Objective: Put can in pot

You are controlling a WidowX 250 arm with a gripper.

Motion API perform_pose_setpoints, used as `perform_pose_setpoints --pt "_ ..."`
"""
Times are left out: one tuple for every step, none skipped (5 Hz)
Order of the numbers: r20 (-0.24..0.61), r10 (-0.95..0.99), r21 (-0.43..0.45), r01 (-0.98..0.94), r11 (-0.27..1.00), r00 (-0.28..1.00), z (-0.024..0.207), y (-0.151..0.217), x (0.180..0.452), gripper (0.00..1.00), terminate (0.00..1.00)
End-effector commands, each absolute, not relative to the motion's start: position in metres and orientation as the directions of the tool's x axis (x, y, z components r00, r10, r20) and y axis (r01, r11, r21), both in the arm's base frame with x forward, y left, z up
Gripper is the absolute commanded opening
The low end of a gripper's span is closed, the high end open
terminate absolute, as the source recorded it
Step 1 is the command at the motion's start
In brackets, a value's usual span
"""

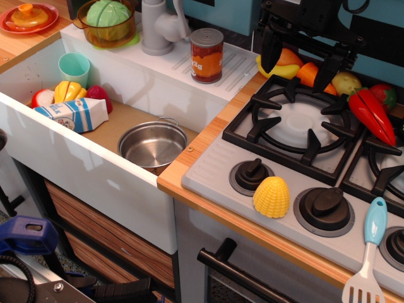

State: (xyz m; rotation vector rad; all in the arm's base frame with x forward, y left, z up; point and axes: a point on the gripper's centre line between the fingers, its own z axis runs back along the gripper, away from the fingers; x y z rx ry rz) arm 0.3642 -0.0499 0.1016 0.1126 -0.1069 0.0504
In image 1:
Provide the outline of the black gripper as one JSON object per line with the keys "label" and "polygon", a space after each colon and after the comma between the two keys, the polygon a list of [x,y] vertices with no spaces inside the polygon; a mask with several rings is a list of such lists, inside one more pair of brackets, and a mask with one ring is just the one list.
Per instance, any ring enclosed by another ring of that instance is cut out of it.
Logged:
{"label": "black gripper", "polygon": [[259,28],[263,31],[261,67],[272,71],[284,44],[325,58],[313,84],[313,92],[323,92],[343,62],[354,62],[365,40],[340,21],[342,1],[265,1]]}

